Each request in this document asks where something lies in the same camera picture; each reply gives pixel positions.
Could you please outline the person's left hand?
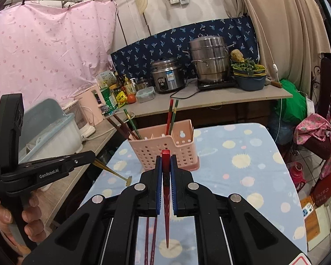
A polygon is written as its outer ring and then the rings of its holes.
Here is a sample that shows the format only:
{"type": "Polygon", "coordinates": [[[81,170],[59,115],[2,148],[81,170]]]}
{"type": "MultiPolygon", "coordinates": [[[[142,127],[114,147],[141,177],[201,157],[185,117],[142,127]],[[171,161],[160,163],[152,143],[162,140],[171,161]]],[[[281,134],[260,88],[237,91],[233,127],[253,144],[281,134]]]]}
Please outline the person's left hand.
{"type": "MultiPolygon", "coordinates": [[[[34,242],[42,242],[46,238],[45,227],[41,220],[42,212],[39,207],[38,195],[32,192],[29,199],[29,206],[23,210],[22,218],[27,223],[24,227],[25,234],[34,242]]],[[[13,222],[11,212],[0,204],[0,233],[5,242],[21,257],[24,250],[13,237],[9,225],[13,222]]]]}

